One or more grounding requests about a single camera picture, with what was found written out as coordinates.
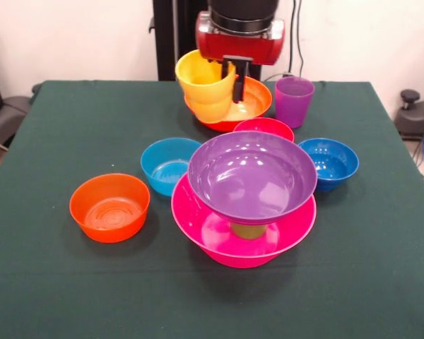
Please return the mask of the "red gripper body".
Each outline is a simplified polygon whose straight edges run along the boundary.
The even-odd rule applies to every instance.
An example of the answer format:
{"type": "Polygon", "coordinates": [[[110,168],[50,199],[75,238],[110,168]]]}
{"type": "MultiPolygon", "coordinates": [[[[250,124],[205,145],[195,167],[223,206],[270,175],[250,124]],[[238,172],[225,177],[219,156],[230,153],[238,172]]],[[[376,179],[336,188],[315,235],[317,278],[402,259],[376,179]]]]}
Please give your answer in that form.
{"type": "Polygon", "coordinates": [[[212,10],[202,11],[196,20],[197,49],[208,60],[243,58],[256,65],[273,65],[283,48],[285,22],[273,19],[264,29],[239,31],[256,24],[250,20],[230,20],[212,10]]]}

